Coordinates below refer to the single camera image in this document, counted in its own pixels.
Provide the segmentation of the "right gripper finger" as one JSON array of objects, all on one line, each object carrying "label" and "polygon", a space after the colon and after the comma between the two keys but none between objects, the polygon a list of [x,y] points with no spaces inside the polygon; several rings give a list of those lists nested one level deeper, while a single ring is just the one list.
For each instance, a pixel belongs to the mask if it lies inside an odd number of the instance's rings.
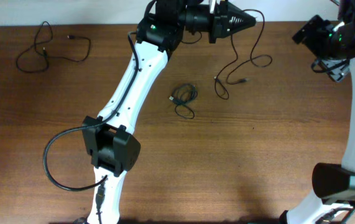
[{"label": "right gripper finger", "polygon": [[350,74],[349,60],[325,60],[317,58],[312,63],[315,73],[325,73],[332,81],[341,82],[346,75]]},{"label": "right gripper finger", "polygon": [[292,37],[292,40],[296,44],[304,44],[312,52],[322,52],[332,33],[332,23],[315,15]]}]

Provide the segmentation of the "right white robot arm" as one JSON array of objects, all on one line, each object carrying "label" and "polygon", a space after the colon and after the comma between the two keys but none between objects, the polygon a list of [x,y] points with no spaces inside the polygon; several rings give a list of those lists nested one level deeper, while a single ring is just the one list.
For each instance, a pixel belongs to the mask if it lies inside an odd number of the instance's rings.
[{"label": "right white robot arm", "polygon": [[335,82],[350,75],[352,82],[349,137],[340,164],[318,163],[312,173],[311,192],[293,209],[281,214],[278,223],[333,223],[344,212],[346,223],[355,214],[355,1],[336,1],[339,24],[312,17],[293,37],[316,59],[315,73],[326,73]]}]

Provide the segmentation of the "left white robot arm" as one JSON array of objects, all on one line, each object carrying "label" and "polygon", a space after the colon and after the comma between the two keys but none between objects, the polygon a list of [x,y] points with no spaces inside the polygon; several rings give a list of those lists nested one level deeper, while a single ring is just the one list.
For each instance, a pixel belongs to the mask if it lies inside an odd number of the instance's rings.
[{"label": "left white robot arm", "polygon": [[132,57],[113,96],[96,118],[83,121],[83,139],[95,173],[87,223],[117,223],[123,182],[141,150],[133,136],[142,105],[180,45],[184,31],[207,32],[209,42],[255,26],[256,19],[228,1],[151,1],[130,40]]}]

